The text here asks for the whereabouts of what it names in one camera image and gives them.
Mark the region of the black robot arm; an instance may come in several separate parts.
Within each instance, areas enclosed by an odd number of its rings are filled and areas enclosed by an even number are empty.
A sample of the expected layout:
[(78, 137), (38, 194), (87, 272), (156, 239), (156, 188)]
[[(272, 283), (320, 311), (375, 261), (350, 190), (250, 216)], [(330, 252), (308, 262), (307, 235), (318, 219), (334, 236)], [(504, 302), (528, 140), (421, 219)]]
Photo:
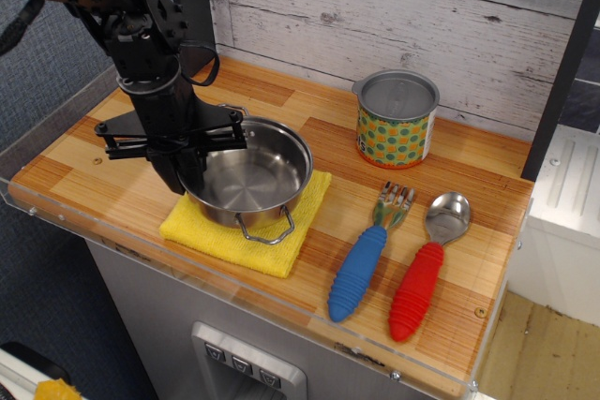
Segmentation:
[(99, 123), (95, 132), (111, 159), (144, 157), (177, 194), (204, 187), (207, 157), (247, 146), (241, 112), (211, 106), (195, 92), (199, 82), (181, 64), (184, 48), (210, 52), (216, 78), (220, 60), (214, 45), (188, 37), (188, 19), (173, 0), (28, 0), (1, 35), (1, 52), (23, 38), (48, 1), (63, 4), (112, 59), (117, 82), (132, 112)]

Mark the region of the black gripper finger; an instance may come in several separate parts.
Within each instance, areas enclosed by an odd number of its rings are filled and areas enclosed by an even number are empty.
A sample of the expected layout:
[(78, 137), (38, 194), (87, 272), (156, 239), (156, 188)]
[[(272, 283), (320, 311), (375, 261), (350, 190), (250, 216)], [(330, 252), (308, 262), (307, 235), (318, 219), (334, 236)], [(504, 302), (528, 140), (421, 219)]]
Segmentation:
[(164, 184), (175, 194), (183, 195), (183, 188), (176, 170), (176, 165), (171, 156), (162, 154), (149, 154), (148, 160)]
[(180, 154), (180, 181), (186, 191), (200, 193), (204, 188), (205, 156), (197, 149), (186, 149)]

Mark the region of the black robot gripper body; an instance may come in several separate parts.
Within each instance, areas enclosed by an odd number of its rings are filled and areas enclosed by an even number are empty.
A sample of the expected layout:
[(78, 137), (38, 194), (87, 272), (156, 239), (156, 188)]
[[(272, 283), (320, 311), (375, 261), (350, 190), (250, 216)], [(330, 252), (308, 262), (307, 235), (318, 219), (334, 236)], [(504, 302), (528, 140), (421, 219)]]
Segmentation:
[(165, 156), (202, 161), (210, 153), (247, 147), (242, 113), (200, 100), (180, 73), (151, 81), (117, 81), (133, 111), (95, 128), (111, 159)]

